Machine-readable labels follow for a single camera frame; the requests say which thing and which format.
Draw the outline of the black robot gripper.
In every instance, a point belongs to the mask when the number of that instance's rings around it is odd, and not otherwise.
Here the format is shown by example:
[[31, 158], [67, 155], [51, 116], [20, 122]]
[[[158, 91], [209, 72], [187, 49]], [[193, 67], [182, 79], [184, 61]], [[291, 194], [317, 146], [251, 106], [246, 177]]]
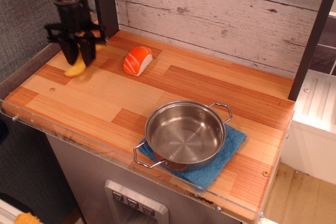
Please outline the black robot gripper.
[[104, 27], [91, 20], [84, 0], [54, 0], [60, 22], [45, 25], [47, 39], [59, 43], [67, 62], [74, 65], [79, 52], [86, 67], [96, 58], [96, 45], [106, 45]]

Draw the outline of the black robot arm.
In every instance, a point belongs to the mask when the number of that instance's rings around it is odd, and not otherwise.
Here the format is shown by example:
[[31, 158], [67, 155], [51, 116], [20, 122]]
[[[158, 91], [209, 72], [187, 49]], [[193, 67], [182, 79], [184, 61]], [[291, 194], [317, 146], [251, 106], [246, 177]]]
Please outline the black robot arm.
[[71, 66], [89, 66], [96, 58], [96, 45], [106, 43], [104, 27], [92, 21], [88, 0], [53, 0], [53, 3], [60, 22], [45, 25], [48, 40], [61, 47]]

